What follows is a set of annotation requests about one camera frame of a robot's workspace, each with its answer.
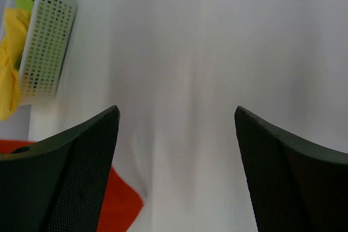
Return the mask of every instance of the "perforated basket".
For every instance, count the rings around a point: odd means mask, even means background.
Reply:
[[[19,69],[21,105],[55,96],[76,10],[73,0],[35,0]]]

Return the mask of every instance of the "white fabric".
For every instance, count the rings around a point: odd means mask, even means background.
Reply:
[[[146,202],[129,231],[256,231],[237,105],[348,152],[348,0],[77,1],[30,138],[117,104],[114,166]]]

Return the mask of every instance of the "dark gray mesh panel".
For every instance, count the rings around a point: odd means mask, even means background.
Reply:
[[[53,199],[56,202],[47,215],[46,231],[96,231],[118,126],[115,109],[74,140]]]
[[[299,190],[277,137],[242,109],[237,138],[259,231],[310,231]]]

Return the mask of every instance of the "yellow cloth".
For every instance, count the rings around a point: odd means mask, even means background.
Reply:
[[[23,53],[31,13],[21,9],[5,9],[6,36],[0,44],[0,120],[7,120],[21,101],[16,62]]]

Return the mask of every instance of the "orange cloth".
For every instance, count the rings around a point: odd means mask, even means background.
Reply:
[[[32,144],[30,141],[0,140],[0,152]],[[143,206],[141,198],[111,168],[97,232],[126,232]]]

